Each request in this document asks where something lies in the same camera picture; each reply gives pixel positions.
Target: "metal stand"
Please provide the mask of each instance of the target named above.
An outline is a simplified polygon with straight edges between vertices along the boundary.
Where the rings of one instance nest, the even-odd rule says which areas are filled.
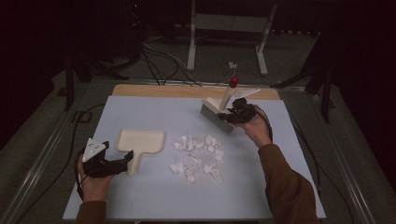
[[[327,123],[330,123],[329,120],[329,105],[330,105],[330,92],[332,85],[332,70],[334,68],[334,64],[332,65],[318,65],[308,69],[305,72],[302,72],[294,77],[291,77],[281,83],[271,85],[271,88],[283,89],[290,84],[308,76],[312,76],[311,80],[309,80],[308,84],[305,87],[305,91],[308,94],[317,94],[320,87],[323,85],[323,95],[321,102],[321,114],[322,117],[326,120]]]
[[[197,14],[195,12],[195,0],[191,2],[191,38],[189,59],[187,62],[187,69],[192,72],[195,66],[195,29],[208,30],[226,30],[226,31],[242,31],[262,33],[262,42],[257,45],[255,50],[257,54],[257,61],[260,67],[260,73],[264,76],[268,75],[267,66],[265,64],[262,51],[265,42],[271,30],[272,21],[276,12],[277,5],[272,5],[268,18],[254,18],[254,17],[237,17],[225,15],[208,15]]]
[[[105,65],[99,63],[95,59],[89,57],[78,49],[68,46],[65,50],[65,72],[66,72],[66,107],[65,111],[70,109],[70,106],[74,102],[74,73],[81,82],[90,82],[92,74],[88,66],[96,68],[104,72],[104,74],[113,77],[115,79],[126,80],[128,77],[120,76],[118,73],[107,68]]]

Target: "beige dustpan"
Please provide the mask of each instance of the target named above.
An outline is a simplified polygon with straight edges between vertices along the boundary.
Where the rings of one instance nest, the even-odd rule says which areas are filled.
[[[124,152],[134,151],[134,158],[129,163],[128,175],[137,173],[143,154],[154,154],[161,151],[164,138],[165,132],[121,130],[116,148]]]

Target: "table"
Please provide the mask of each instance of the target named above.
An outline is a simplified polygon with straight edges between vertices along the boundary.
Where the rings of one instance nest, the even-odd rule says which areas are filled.
[[[204,221],[272,218],[257,148],[243,130],[235,129],[228,135],[212,127],[199,114],[203,97],[220,98],[224,90],[222,87],[133,85],[119,85],[114,89],[93,137],[96,141],[110,142],[106,154],[108,160],[122,156],[114,147],[122,128],[166,130],[167,133],[163,150],[142,157],[136,175],[120,174],[113,179],[107,200],[108,219]],[[281,147],[290,166],[313,183],[286,107],[277,92],[262,90],[250,95],[248,100],[264,106],[273,125],[275,143]],[[219,164],[223,183],[209,178],[204,172],[196,174],[194,183],[188,182],[183,175],[173,175],[169,165],[176,159],[188,160],[188,155],[174,150],[172,143],[182,134],[202,136],[208,133],[223,140],[221,149],[226,154],[224,163]],[[205,151],[198,154],[207,159]],[[324,218],[317,194],[316,198],[318,216]],[[80,204],[81,200],[73,190],[64,219],[74,219]]]

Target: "white triangular device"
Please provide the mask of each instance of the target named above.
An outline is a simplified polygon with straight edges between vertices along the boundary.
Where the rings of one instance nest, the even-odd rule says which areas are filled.
[[[88,139],[87,146],[85,146],[84,155],[82,156],[82,162],[90,160],[96,156],[99,152],[106,149],[106,145],[103,143],[96,142],[91,138]]]
[[[260,91],[260,88],[256,88],[256,89],[251,89],[251,90],[245,90],[245,91],[238,91],[236,94],[234,94],[231,99],[240,99],[242,97],[247,97],[253,93],[256,93],[258,91]]]

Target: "brown sleeve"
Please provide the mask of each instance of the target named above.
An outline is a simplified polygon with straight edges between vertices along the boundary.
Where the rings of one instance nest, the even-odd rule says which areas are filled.
[[[259,156],[276,223],[319,223],[311,183],[290,168],[279,147],[263,146]]]
[[[86,202],[79,206],[77,224],[105,224],[106,202]]]

